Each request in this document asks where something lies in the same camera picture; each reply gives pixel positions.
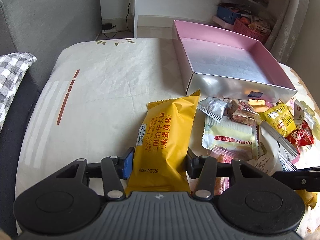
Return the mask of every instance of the black circular joint cover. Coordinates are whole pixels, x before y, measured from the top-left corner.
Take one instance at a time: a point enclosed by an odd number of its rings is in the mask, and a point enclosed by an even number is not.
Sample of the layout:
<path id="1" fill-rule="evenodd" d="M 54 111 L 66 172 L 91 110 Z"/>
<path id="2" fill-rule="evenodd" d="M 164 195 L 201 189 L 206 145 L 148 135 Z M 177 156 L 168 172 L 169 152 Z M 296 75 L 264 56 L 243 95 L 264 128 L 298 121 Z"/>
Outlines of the black circular joint cover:
<path id="1" fill-rule="evenodd" d="M 23 228 L 47 235 L 79 230 L 99 210 L 99 196 L 72 179 L 41 181 L 23 192 L 13 205 L 15 218 Z"/>
<path id="2" fill-rule="evenodd" d="M 218 209 L 230 224 L 259 235 L 295 231 L 305 211 L 300 196 L 271 177 L 236 182 L 221 194 Z"/>

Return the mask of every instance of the beige wall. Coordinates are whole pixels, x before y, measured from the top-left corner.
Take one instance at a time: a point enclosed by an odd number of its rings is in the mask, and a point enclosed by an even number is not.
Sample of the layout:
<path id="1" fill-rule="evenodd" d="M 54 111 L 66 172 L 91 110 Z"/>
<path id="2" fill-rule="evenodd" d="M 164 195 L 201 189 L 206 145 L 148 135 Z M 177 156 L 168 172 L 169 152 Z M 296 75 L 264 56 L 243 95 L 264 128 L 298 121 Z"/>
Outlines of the beige wall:
<path id="1" fill-rule="evenodd" d="M 320 0 L 310 0 L 306 18 L 287 65 L 293 68 L 320 106 Z"/>

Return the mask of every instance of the pink basket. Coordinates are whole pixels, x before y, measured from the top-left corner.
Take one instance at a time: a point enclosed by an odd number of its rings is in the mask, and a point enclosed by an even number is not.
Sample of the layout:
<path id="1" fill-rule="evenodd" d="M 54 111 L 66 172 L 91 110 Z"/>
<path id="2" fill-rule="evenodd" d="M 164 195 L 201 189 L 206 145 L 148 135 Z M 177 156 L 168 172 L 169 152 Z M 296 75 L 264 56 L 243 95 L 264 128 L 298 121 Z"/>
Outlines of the pink basket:
<path id="1" fill-rule="evenodd" d="M 260 34 L 260 33 L 255 32 L 254 30 L 249 29 L 238 18 L 236 18 L 235 24 L 233 25 L 233 31 L 236 33 L 240 33 L 242 35 L 248 36 L 250 38 L 254 38 L 254 39 L 260 41 L 262 44 L 265 44 L 268 39 L 267 35 Z"/>

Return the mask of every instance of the blue box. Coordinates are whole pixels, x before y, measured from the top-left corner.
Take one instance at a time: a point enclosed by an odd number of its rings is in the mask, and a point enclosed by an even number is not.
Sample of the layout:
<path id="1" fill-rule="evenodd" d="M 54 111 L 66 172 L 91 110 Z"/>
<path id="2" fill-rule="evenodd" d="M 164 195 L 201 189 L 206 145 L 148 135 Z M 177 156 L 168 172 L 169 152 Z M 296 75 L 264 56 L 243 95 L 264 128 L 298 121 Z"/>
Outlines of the blue box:
<path id="1" fill-rule="evenodd" d="M 217 16 L 224 20 L 226 23 L 234 24 L 236 18 L 240 18 L 240 13 L 234 13 L 230 11 L 228 8 L 224 8 L 222 6 L 218 6 Z"/>

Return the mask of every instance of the gray sofa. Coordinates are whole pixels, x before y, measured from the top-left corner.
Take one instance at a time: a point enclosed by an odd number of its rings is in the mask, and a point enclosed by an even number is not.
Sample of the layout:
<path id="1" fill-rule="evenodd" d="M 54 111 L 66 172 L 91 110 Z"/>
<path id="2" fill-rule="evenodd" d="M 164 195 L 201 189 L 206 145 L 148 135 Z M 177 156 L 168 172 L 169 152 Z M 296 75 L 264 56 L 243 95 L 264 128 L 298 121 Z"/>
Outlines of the gray sofa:
<path id="1" fill-rule="evenodd" d="M 0 228 L 17 235 L 12 212 L 24 133 L 52 68 L 66 47 L 101 30 L 100 0 L 0 0 L 0 55 L 30 52 L 27 71 L 0 133 Z"/>

